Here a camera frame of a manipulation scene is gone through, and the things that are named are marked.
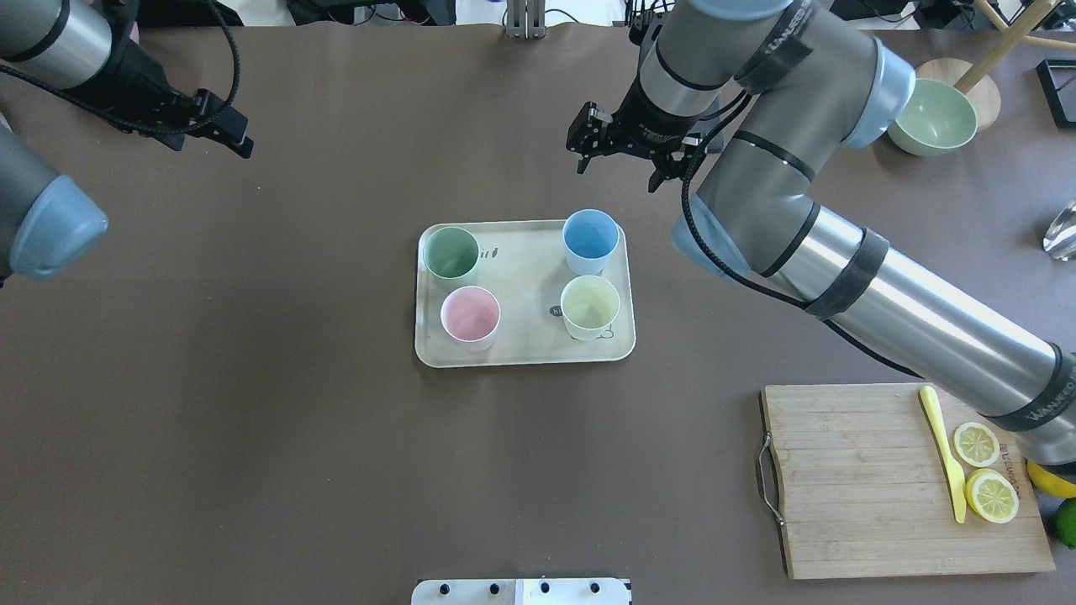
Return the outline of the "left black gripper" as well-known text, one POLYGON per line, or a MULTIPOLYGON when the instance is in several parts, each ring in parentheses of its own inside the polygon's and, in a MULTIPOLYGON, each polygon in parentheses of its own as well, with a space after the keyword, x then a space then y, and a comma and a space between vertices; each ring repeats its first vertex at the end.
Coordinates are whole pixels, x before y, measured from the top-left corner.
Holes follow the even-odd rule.
POLYGON ((161 64, 131 39, 113 46, 103 69, 76 86, 76 98, 123 119, 121 129, 148 133, 172 150, 192 135, 220 142, 243 160, 253 153, 244 114, 208 89, 176 92, 161 64))

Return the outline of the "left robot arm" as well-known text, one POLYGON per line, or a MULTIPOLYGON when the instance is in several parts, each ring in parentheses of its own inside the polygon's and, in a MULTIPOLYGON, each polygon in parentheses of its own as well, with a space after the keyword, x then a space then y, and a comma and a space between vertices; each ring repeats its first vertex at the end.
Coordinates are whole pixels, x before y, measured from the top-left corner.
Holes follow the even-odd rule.
POLYGON ((72 175, 56 168, 41 143, 57 146, 61 131, 46 125, 31 101, 68 103, 121 133, 137 133, 181 150, 186 139, 218 142, 252 155, 247 118, 235 108, 240 54, 220 3, 207 1, 225 36, 231 83, 225 96, 185 93, 138 40, 140 1, 4 1, 3 79, 30 87, 12 96, 3 114, 3 279, 45 281, 80 261, 110 222, 72 175))

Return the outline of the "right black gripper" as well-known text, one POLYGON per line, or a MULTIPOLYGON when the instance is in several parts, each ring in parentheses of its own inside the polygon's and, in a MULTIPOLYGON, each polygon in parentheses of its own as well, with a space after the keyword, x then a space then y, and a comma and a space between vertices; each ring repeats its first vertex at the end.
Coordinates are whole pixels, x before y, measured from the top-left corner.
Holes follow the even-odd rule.
POLYGON ((593 157, 631 155, 651 161, 654 172, 648 192, 686 175, 689 165, 707 156, 706 143, 691 135, 694 116, 670 114, 654 104, 634 82, 621 105, 612 113, 594 101, 580 108, 567 130, 566 149, 577 155, 578 175, 584 175, 593 157))

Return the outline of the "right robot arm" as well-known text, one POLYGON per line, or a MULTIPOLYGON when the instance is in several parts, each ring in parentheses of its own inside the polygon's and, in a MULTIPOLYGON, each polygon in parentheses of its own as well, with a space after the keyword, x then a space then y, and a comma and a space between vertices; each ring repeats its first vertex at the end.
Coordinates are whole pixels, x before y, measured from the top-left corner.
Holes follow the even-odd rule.
POLYGON ((691 180, 704 145, 676 152, 721 88, 752 108, 709 175, 686 195, 683 253, 779 298, 906 366, 1017 437, 1047 472, 1071 477, 1073 354, 807 195, 839 145, 879 138, 910 103, 915 70, 880 39, 815 1, 678 1, 662 15, 621 107, 585 104, 567 149, 653 161, 648 187, 691 180))

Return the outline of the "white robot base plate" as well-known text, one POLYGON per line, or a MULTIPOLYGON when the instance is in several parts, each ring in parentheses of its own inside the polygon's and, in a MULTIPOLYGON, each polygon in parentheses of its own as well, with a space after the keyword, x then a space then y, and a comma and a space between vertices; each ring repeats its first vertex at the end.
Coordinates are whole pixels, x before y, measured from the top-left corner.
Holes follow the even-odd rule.
POLYGON ((613 577, 428 579, 411 604, 633 604, 631 581, 613 577))

